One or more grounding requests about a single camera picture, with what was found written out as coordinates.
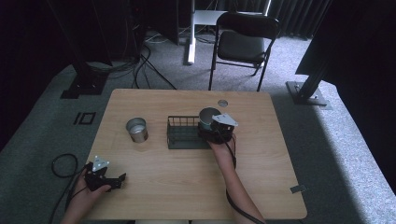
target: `round container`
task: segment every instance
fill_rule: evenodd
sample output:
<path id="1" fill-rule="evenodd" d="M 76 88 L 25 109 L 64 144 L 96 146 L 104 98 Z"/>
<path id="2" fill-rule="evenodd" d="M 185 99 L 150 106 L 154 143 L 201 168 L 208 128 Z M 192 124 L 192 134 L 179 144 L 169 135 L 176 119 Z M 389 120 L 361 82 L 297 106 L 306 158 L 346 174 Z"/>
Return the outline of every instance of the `round container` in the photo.
<path id="1" fill-rule="evenodd" d="M 132 141 L 142 143 L 149 138 L 146 121 L 142 118 L 133 118 L 126 123 L 126 130 L 131 135 Z"/>
<path id="2" fill-rule="evenodd" d="M 212 116 L 220 115 L 221 113 L 213 107 L 207 107 L 199 112 L 199 122 L 201 126 L 210 131 L 210 124 L 212 123 L 213 119 Z"/>

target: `desk leg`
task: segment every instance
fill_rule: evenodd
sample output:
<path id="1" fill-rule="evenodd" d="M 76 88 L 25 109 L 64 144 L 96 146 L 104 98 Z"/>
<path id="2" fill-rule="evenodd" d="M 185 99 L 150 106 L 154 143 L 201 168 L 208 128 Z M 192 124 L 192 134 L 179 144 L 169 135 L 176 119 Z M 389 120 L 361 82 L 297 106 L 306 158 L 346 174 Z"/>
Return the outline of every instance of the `desk leg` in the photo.
<path id="1" fill-rule="evenodd" d="M 189 48 L 189 64 L 194 64 L 195 60 L 195 0 L 191 0 L 191 34 L 190 34 L 190 48 Z"/>

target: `wooden table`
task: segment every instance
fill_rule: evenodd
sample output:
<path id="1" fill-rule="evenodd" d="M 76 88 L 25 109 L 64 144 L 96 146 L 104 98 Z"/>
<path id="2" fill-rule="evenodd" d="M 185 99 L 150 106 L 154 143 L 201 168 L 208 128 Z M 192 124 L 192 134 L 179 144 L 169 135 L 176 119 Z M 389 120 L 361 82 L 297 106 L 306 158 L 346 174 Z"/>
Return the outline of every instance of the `wooden table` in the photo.
<path id="1" fill-rule="evenodd" d="M 218 106 L 226 100 L 226 107 Z M 198 116 L 212 106 L 238 123 L 237 168 L 247 192 L 268 219 L 306 216 L 271 97 L 265 92 L 114 90 L 88 161 L 110 161 L 106 177 L 127 177 L 88 219 L 231 219 L 224 182 L 210 149 L 168 149 L 168 116 Z M 147 122 L 148 140 L 134 143 L 130 118 Z"/>

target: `person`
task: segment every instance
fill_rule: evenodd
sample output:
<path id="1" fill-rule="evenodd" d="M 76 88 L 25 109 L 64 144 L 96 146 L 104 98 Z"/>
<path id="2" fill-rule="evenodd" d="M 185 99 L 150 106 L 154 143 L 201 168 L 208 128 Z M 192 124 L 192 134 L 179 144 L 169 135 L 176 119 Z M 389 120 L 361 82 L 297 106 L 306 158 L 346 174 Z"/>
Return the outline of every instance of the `person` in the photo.
<path id="1" fill-rule="evenodd" d="M 227 146 L 231 148 L 231 150 L 235 151 L 235 142 L 236 136 L 233 134 L 233 138 L 230 142 L 226 144 L 214 144 L 208 142 L 210 147 L 212 148 L 213 154 L 215 156 L 216 162 L 221 170 L 221 173 L 224 178 L 224 182 L 226 185 L 226 189 L 234 204 L 236 204 L 240 209 L 242 209 L 247 214 L 255 217 L 262 223 L 265 223 L 262 214 L 259 209 L 256 207 L 254 202 L 250 199 L 247 191 L 244 188 L 243 183 L 239 179 L 238 173 L 235 171 L 233 167 L 233 156 L 230 153 L 230 150 Z M 79 223 L 86 214 L 91 210 L 93 205 L 97 202 L 97 200 L 111 187 L 109 185 L 102 186 L 101 188 L 90 191 L 87 188 L 87 185 L 84 180 L 84 175 L 86 170 L 84 170 L 81 175 L 78 177 L 78 182 L 75 187 L 74 197 L 70 201 L 66 212 L 64 214 L 64 218 L 61 224 L 76 224 Z M 233 209 L 233 218 L 235 223 L 254 223 L 248 218 L 242 216 L 239 212 Z"/>

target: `black basket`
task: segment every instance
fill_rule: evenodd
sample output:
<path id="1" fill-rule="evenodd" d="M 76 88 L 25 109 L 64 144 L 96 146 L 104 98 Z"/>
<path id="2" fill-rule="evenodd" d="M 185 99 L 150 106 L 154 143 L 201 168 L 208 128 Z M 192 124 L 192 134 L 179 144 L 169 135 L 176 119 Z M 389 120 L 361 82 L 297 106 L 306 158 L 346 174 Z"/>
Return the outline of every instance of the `black basket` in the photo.
<path id="1" fill-rule="evenodd" d="M 167 138 L 169 149 L 210 149 L 198 135 L 198 116 L 169 116 Z"/>

